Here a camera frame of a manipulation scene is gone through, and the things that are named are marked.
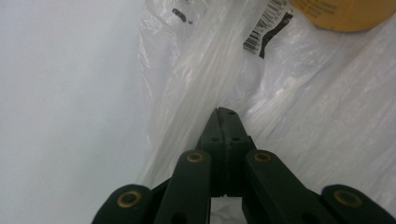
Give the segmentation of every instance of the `white surface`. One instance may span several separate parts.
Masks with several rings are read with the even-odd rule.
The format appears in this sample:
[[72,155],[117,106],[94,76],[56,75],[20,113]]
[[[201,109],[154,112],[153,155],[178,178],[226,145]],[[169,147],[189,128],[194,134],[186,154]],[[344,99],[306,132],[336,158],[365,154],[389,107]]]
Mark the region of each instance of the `white surface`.
[[0,2],[0,223],[90,223],[135,182],[143,2]]

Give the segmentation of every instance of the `yellow container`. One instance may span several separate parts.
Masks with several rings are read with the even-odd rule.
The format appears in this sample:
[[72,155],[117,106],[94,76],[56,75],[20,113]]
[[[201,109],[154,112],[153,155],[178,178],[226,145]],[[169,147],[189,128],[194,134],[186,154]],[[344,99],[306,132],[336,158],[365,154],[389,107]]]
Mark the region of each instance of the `yellow container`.
[[354,32],[375,27],[396,11],[396,0],[292,0],[315,25]]

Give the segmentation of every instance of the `screw hole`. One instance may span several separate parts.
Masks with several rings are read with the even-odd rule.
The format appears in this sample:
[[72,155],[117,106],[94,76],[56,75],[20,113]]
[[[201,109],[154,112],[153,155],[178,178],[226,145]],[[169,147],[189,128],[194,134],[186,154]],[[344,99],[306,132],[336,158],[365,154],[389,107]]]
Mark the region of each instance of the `screw hole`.
[[345,190],[337,190],[334,193],[334,197],[339,203],[348,207],[357,208],[363,204],[360,197]]
[[184,213],[176,213],[172,216],[172,224],[187,224],[188,219]]
[[140,192],[131,190],[121,194],[117,200],[117,204],[121,208],[129,208],[139,204],[141,199],[142,195],[140,194]]
[[303,213],[303,215],[301,216],[301,219],[306,224],[320,224],[321,223],[319,218],[311,213]]

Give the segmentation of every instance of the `clear plastic bag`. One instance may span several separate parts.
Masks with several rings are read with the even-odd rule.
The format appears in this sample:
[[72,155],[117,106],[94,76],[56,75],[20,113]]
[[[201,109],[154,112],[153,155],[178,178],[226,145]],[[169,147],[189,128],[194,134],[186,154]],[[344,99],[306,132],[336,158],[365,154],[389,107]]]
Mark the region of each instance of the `clear plastic bag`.
[[[263,60],[242,45],[267,3],[147,1],[139,56],[149,147],[140,182],[168,178],[213,109],[226,106],[309,189],[346,184],[396,216],[396,18],[342,34],[294,11]],[[212,223],[246,222],[238,207],[212,200]]]

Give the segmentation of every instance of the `barcode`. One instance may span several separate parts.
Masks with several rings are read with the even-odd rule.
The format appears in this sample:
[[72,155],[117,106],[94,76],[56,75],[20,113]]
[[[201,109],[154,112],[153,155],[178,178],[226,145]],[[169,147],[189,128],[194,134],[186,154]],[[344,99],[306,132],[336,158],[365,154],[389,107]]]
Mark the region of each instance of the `barcode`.
[[262,16],[254,27],[250,36],[244,42],[244,49],[256,54],[262,41],[263,32],[273,26],[274,21],[279,19],[282,14],[279,10],[283,9],[283,0],[270,0]]

